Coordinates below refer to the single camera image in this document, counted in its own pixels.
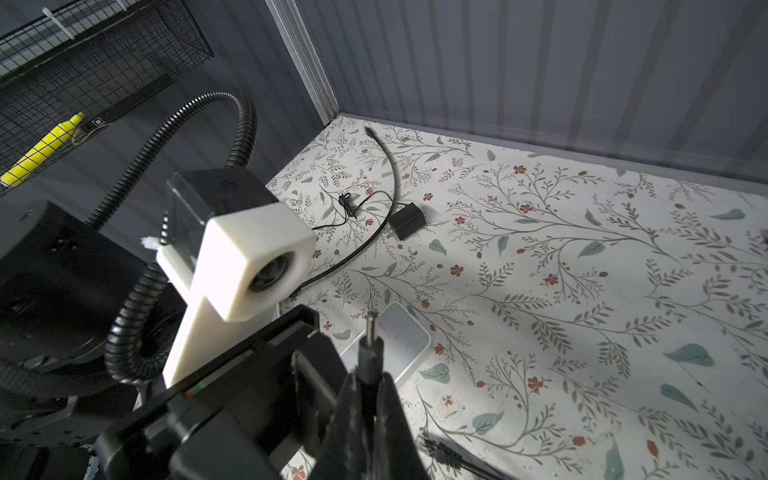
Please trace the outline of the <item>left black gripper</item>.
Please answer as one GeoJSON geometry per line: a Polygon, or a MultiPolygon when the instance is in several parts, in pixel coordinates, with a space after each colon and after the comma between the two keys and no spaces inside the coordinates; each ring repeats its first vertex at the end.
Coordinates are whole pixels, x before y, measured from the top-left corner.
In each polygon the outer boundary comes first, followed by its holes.
{"type": "Polygon", "coordinates": [[[299,305],[119,420],[95,444],[108,479],[277,479],[321,454],[347,370],[299,305]]]}

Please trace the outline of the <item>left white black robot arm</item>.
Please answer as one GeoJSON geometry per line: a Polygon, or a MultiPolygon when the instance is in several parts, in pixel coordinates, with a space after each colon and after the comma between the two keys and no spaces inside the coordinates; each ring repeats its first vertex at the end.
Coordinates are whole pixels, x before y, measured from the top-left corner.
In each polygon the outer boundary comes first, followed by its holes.
{"type": "Polygon", "coordinates": [[[1,218],[1,438],[92,442],[109,479],[275,479],[321,456],[346,376],[316,311],[274,308],[311,229],[285,204],[173,203],[150,280],[62,208],[1,218]]]}

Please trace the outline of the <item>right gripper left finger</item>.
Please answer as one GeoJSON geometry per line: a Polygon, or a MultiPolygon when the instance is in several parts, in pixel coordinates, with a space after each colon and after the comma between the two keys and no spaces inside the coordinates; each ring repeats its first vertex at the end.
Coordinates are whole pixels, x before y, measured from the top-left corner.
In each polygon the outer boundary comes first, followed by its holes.
{"type": "Polygon", "coordinates": [[[359,382],[346,376],[334,410],[322,454],[309,479],[360,479],[363,474],[363,409],[359,382]]]}

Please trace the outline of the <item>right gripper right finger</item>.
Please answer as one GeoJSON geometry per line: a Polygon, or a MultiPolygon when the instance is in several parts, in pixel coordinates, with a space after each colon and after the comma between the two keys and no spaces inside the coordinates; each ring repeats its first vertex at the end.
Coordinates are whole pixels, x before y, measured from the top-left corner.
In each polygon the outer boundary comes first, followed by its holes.
{"type": "Polygon", "coordinates": [[[429,478],[389,373],[382,375],[377,391],[377,478],[429,478]]]}

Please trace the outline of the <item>white network switch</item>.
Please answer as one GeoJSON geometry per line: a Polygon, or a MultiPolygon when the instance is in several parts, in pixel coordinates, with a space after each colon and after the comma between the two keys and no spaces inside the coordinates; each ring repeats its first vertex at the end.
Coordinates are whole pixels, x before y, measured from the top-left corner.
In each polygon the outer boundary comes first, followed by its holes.
{"type": "Polygon", "coordinates": [[[393,302],[383,311],[370,311],[375,333],[384,342],[383,369],[398,388],[417,371],[434,346],[430,330],[404,305],[393,302]]]}

